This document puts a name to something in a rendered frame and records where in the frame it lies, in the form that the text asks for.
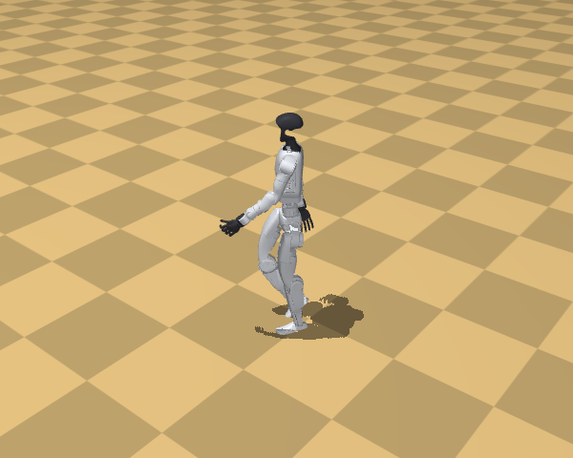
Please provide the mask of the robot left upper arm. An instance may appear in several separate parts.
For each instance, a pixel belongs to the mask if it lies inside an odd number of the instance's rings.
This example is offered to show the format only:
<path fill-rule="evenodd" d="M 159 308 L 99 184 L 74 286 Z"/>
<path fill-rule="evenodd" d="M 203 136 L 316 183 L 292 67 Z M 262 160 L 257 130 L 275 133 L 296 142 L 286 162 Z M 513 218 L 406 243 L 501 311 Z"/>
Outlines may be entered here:
<path fill-rule="evenodd" d="M 291 156 L 286 156 L 279 165 L 278 174 L 273 183 L 273 191 L 268 191 L 267 194 L 272 194 L 275 197 L 273 205 L 277 204 L 286 189 L 287 183 L 296 169 L 296 159 Z"/>

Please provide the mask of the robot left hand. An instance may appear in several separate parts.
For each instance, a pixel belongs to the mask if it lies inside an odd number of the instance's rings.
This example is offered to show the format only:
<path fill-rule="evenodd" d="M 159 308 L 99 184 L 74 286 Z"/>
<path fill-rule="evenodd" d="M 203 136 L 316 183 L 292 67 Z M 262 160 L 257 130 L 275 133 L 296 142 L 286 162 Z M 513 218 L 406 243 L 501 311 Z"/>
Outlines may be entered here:
<path fill-rule="evenodd" d="M 224 223 L 226 223 L 226 225 L 222 226 L 220 224 L 220 228 L 227 235 L 229 234 L 229 237 L 232 237 L 235 233 L 237 233 L 240 230 L 241 227 L 244 227 L 244 225 L 242 225 L 239 222 L 239 219 L 241 219 L 243 216 L 244 216 L 244 214 L 241 214 L 238 217 L 236 217 L 236 219 L 232 219 L 231 221 L 221 219 L 220 222 L 224 222 Z M 223 228 L 225 228 L 225 229 L 223 229 Z M 227 230 L 229 230 L 229 231 L 227 231 Z"/>

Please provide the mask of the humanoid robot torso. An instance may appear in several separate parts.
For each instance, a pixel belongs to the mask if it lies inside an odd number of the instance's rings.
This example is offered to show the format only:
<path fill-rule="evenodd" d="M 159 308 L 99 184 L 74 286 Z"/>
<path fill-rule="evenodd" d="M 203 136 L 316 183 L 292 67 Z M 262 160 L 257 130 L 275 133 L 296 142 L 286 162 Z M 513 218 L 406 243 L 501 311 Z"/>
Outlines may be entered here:
<path fill-rule="evenodd" d="M 298 143 L 297 143 L 298 144 Z M 301 152 L 291 152 L 290 146 L 284 144 L 278 152 L 275 161 L 275 174 L 278 174 L 278 168 L 283 159 L 286 156 L 291 156 L 295 158 L 296 169 L 289 179 L 286 189 L 284 190 L 279 202 L 282 202 L 282 208 L 279 211 L 279 222 L 281 228 L 286 232 L 288 231 L 288 226 L 290 224 L 296 224 L 301 231 L 302 217 L 298 209 L 298 203 L 300 202 L 301 189 L 302 189 L 302 177 L 303 177 L 303 167 L 304 167 L 304 151 L 300 144 Z M 287 151 L 283 151 L 283 147 L 286 146 Z"/>

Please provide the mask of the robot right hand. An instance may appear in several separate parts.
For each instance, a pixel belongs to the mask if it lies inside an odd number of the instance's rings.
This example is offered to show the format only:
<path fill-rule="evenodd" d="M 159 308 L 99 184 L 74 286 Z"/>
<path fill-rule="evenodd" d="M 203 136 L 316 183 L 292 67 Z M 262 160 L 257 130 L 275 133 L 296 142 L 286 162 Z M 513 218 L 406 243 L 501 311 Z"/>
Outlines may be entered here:
<path fill-rule="evenodd" d="M 305 220 L 307 221 L 307 224 L 308 224 L 308 230 L 310 230 L 310 226 L 309 226 L 308 219 L 309 219 L 309 221 L 310 221 L 310 223 L 311 223 L 312 228 L 313 228 L 313 222 L 312 222 L 312 219 L 311 219 L 311 217 L 310 217 L 309 211 L 306 209 L 306 208 L 307 208 L 307 205 L 306 205 L 305 200 L 304 200 L 304 204 L 305 204 L 304 207 L 300 207 L 300 208 L 298 208 L 298 209 L 299 209 L 299 211 L 300 211 L 300 213 L 301 213 L 302 222 L 304 223 L 305 232 L 306 232 L 306 231 L 307 231 L 307 227 L 306 227 L 306 222 L 305 222 Z M 301 232 L 303 232 L 303 225 L 301 226 Z"/>

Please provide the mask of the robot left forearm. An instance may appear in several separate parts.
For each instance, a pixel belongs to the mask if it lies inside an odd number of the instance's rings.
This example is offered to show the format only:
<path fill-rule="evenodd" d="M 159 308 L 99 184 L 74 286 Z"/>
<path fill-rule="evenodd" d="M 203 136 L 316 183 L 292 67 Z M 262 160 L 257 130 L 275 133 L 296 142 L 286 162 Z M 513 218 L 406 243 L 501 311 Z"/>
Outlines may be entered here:
<path fill-rule="evenodd" d="M 244 216 L 239 219 L 239 222 L 242 225 L 247 225 L 261 213 L 267 212 L 274 202 L 275 197 L 272 194 L 265 195 L 263 199 L 258 200 L 255 205 L 245 211 Z"/>

